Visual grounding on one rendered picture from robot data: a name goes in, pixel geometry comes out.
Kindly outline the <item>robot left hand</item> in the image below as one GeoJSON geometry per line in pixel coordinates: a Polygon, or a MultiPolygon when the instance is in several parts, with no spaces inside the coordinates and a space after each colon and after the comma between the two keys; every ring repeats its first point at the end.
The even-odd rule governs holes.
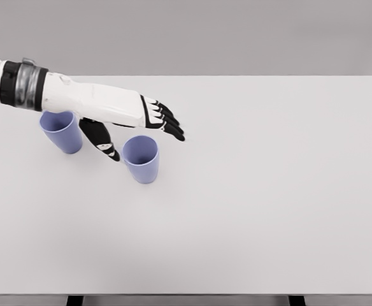
{"type": "Polygon", "coordinates": [[[159,129],[185,141],[179,121],[166,105],[132,90],[95,84],[92,96],[83,100],[79,116],[79,128],[90,143],[116,162],[120,161],[120,154],[105,123],[126,128],[159,129]]]}

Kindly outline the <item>lavender plastic cup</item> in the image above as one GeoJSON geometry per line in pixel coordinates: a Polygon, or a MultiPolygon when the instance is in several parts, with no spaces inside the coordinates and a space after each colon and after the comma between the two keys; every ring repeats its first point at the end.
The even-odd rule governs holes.
{"type": "Polygon", "coordinates": [[[159,171],[157,142],[145,135],[128,139],[122,147],[122,157],[132,177],[140,184],[152,183],[159,171]]]}
{"type": "Polygon", "coordinates": [[[39,125],[50,141],[63,153],[75,154],[82,148],[82,134],[73,112],[43,111],[39,125]]]}

